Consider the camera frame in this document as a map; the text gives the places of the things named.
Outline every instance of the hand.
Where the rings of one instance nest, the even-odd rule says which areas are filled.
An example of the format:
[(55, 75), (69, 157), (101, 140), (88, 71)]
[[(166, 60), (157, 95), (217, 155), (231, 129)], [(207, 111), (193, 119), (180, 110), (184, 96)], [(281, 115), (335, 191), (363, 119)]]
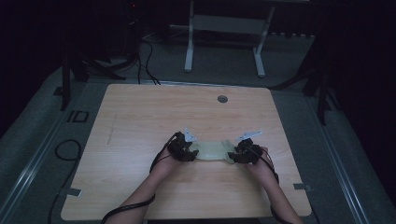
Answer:
[(157, 164), (151, 171), (151, 175), (155, 175), (160, 179), (165, 179), (172, 174), (177, 167), (183, 164), (183, 161), (177, 161), (174, 159), (166, 148), (158, 159)]
[[(263, 153), (262, 158), (268, 162), (272, 167), (273, 163), (268, 157), (268, 148), (262, 147)], [(263, 160), (258, 160), (256, 164), (244, 164), (244, 166), (250, 171), (250, 173), (259, 181), (259, 183), (266, 187), (268, 184), (277, 183), (274, 177), (274, 173), (268, 167), (268, 165)]]

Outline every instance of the gray carpet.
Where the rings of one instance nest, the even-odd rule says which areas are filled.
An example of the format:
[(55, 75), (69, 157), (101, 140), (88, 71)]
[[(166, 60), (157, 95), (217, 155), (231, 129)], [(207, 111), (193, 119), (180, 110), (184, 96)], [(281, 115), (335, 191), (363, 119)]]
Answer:
[[(166, 81), (267, 87), (278, 84), (295, 75), (312, 39), (283, 36), (267, 38), (262, 57), (267, 76), (258, 78), (249, 48), (230, 46), (209, 47), (198, 43), (195, 48), (191, 73), (184, 73), (186, 46), (178, 39), (174, 42), (153, 44), (149, 61), (149, 71), (163, 83)], [(149, 46), (142, 46), (142, 59), (149, 55)], [(120, 73), (128, 77), (122, 83), (136, 83), (137, 68), (132, 67)], [(89, 83), (73, 82), (73, 102), (67, 111), (60, 112), (61, 99), (53, 96), (60, 85), (60, 72), (53, 74), (32, 102), (0, 141), (0, 177), (2, 179), (0, 200), (4, 202), (13, 189), (23, 168), (42, 142), (48, 142), (48, 153), (44, 155), (29, 189), (21, 198), (9, 223), (46, 223), (48, 212), (69, 171), (71, 161), (60, 161), (54, 155), (55, 147), (65, 139), (78, 140), (85, 146), (94, 118), (110, 80), (100, 75), (92, 76)], [(297, 83), (283, 91), (273, 91), (276, 107), (281, 117), (285, 133), (300, 171), (302, 180), (313, 190), (307, 192), (321, 223), (356, 223), (345, 193), (326, 150), (322, 127), (313, 115), (316, 98), (306, 98), (300, 93), (304, 82)], [(90, 112), (86, 123), (67, 122), (71, 110)], [(59, 127), (49, 133), (53, 126)], [(361, 206), (367, 212), (370, 223), (396, 223), (396, 211), (387, 198), (370, 163), (361, 148), (360, 142), (341, 111), (326, 112), (327, 127), (333, 145), (341, 156), (353, 186), (361, 199)], [(64, 145), (63, 155), (75, 157), (77, 148), (73, 144)], [(65, 223), (60, 218), (64, 197), (56, 202), (52, 215), (53, 223)], [(317, 223), (314, 216), (304, 217), (305, 223)], [(274, 223), (272, 218), (229, 219), (229, 220), (180, 220), (156, 221), (152, 223)]]

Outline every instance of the wooden table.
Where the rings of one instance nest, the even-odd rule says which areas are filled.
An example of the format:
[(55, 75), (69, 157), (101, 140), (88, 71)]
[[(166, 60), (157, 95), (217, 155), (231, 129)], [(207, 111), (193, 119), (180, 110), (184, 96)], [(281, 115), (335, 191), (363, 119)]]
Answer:
[[(218, 96), (225, 95), (227, 103)], [(119, 206), (149, 174), (163, 144), (188, 127), (199, 141), (222, 141), (263, 131), (255, 144), (269, 147), (285, 191), (299, 216), (311, 208), (279, 115), (267, 89), (213, 86), (113, 84), (106, 91), (72, 189), (65, 220), (102, 219)], [(188, 162), (157, 191), (145, 219), (268, 217), (265, 192), (239, 164)]]

